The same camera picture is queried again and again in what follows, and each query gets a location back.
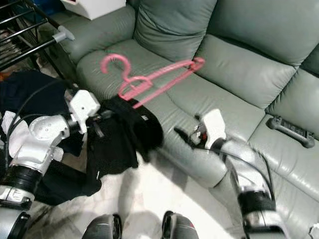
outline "hanger hook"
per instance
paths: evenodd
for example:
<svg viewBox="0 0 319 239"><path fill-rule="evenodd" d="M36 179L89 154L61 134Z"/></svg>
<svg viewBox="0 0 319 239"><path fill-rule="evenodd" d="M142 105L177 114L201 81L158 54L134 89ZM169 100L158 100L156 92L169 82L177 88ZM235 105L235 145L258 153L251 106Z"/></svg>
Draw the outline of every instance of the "hanger hook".
<svg viewBox="0 0 319 239"><path fill-rule="evenodd" d="M101 61L100 63L100 69L102 73L106 74L108 73L107 65L110 61L119 60L122 61L124 64L124 71L122 73L123 79L127 82L129 80L129 74L131 72L131 64L129 63L128 59L125 56L119 55L119 54L110 54Z"/></svg>

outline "floor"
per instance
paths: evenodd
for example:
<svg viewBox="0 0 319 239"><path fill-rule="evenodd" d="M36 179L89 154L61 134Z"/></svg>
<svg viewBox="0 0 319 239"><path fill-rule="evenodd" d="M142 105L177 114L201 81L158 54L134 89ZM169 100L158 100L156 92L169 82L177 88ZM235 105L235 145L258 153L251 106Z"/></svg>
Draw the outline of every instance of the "floor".
<svg viewBox="0 0 319 239"><path fill-rule="evenodd" d="M138 169L103 177L102 189L91 197L54 208L35 204L31 215L41 219L26 239L80 239L95 217L113 213L122 218L123 239L160 239L167 210L190 218L200 239L232 238L223 229L232 225L224 206L168 160L152 158L147 164L139 157Z"/></svg>

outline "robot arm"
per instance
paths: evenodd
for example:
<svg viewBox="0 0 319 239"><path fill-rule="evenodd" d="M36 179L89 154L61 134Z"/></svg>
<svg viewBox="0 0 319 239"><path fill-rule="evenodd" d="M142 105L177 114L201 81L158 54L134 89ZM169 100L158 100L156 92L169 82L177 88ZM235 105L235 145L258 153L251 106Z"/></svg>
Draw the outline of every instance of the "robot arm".
<svg viewBox="0 0 319 239"><path fill-rule="evenodd" d="M178 128L175 131L192 148L213 151L225 163L231 172L246 237L289 239L286 226L276 212L272 179L263 155L245 142L226 140L225 123L219 110L212 110L197 119L200 124L191 136Z"/></svg>
<svg viewBox="0 0 319 239"><path fill-rule="evenodd" d="M70 102L69 117L44 116L29 126L29 136L11 161L0 182L0 239L21 239L30 216L38 183L52 160L61 161L63 150L57 145L71 132L86 132L85 122L99 110L93 94L79 90Z"/></svg>
<svg viewBox="0 0 319 239"><path fill-rule="evenodd" d="M289 239L287 228L276 212L264 157L248 144L234 139L224 142L219 152L231 172L247 238Z"/></svg>

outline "wire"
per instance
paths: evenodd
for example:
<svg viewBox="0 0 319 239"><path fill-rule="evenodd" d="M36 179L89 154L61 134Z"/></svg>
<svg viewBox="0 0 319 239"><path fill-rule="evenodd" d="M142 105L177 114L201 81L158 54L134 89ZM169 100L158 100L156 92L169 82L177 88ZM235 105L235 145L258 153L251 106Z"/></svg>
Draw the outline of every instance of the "wire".
<svg viewBox="0 0 319 239"><path fill-rule="evenodd" d="M39 88L38 90L34 91L25 101L24 103L21 105L21 107L19 108L19 110L17 111L17 113L15 114L13 120L10 123L9 129L8 129L8 133L7 133L7 137L6 137L6 142L5 142L5 147L4 147L4 160L5 160L5 170L8 169L8 162L9 162L9 138L10 135L12 133L12 128L14 126L14 122L16 121L16 119L19 117L19 114L21 113L21 111L23 110L23 108L26 106L26 104L39 92L43 91L44 89L60 83L61 80L60 79L56 79L55 81L52 81L46 85L44 85L43 87Z"/></svg>
<svg viewBox="0 0 319 239"><path fill-rule="evenodd" d="M9 132L9 129L8 129L8 134L7 134L7 137L6 137L6 143L5 143L5 153L9 153L9 138L10 138L10 136L11 136L11 134L12 134L12 132L14 131L14 129L23 121L23 120L25 120L25 119L27 119L27 118L30 118L30 117L36 117L36 116L38 116L38 117L40 117L40 116L46 116L46 115L43 115L43 114L30 114L30 115L26 115L26 116L24 116L24 117L22 117L21 119L19 119L15 124L14 124L14 126L12 127L12 129L10 130L10 132ZM8 168L8 161L6 160L5 161L5 169L7 169Z"/></svg>
<svg viewBox="0 0 319 239"><path fill-rule="evenodd" d="M228 155L228 156L231 156L231 157L235 158L236 160L242 161L242 162L248 164L249 166L251 166L251 167L252 167L253 169L255 169L257 172L259 172L260 175L261 175L261 176L263 177L263 179L265 180L265 182L266 182L266 184L267 184L267 186L268 186L268 188L269 188L272 201L273 201L273 202L276 202L276 201L275 201L275 193L274 193L274 190L273 190L273 181L272 181L272 177L271 177L271 173L270 173L270 169L269 169L268 162L267 162L267 160L266 160L266 158L264 157L263 154L261 154L260 152L258 152L258 151L256 151L256 150L254 150L254 151L255 151L256 153L258 153L258 155L261 156L261 157L263 158L263 160L265 161L266 167L267 167L267 171L268 171L268 175L269 175L269 180L267 179L267 177L265 176L265 174L264 174L262 171L260 171L260 169L258 169L255 165L253 165L253 164L251 164L251 163L245 161L244 159L242 159L242 158L240 158L240 157L238 157L238 156L236 156L236 155L233 155L233 154L231 154L231 153L226 153L226 152L221 151L221 150L220 150L220 151L217 151L217 152L218 152L218 153L225 154L225 155Z"/></svg>

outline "remote control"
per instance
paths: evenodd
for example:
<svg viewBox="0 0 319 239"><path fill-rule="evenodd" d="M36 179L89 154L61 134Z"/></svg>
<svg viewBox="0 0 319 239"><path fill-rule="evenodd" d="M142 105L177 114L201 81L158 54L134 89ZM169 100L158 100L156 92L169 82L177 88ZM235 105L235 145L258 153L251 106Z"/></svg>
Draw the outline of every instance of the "remote control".
<svg viewBox="0 0 319 239"><path fill-rule="evenodd" d="M276 129L291 138L300 142L305 148L312 148L315 145L314 134L304 130L286 120L281 116L269 119L267 125L271 129Z"/></svg>

